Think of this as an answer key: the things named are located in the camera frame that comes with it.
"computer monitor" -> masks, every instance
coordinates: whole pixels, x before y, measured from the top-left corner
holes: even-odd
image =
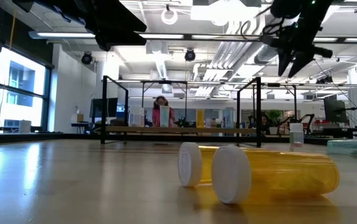
[[[347,122],[345,102],[331,99],[323,99],[325,106],[325,119],[330,122]]]
[[[116,117],[117,112],[117,98],[107,99],[107,118]],[[101,118],[102,117],[102,99],[92,99],[90,118]]]

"potted plant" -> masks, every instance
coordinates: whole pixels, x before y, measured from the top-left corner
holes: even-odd
[[[282,111],[280,110],[270,110],[267,112],[267,116],[270,119],[270,134],[278,133],[278,124],[280,117],[282,116]]]

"pink shirt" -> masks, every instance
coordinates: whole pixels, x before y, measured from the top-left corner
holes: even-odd
[[[169,115],[169,124],[170,128],[173,127],[173,123],[175,121],[174,110],[170,108],[170,115]],[[152,111],[152,121],[154,127],[160,127],[160,109],[153,109]]]

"person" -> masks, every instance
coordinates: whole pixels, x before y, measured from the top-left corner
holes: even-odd
[[[269,117],[265,113],[261,114],[261,131],[265,132],[265,134],[271,134]]]
[[[160,127],[160,106],[168,106],[168,101],[164,96],[158,96],[153,103],[152,122],[154,127]],[[174,110],[170,108],[168,124],[170,128],[173,127],[175,119]]]

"green plant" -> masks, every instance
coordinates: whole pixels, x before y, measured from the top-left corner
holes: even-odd
[[[270,118],[271,126],[278,126],[278,120],[282,116],[282,111],[280,110],[270,110],[267,112],[267,116]]]

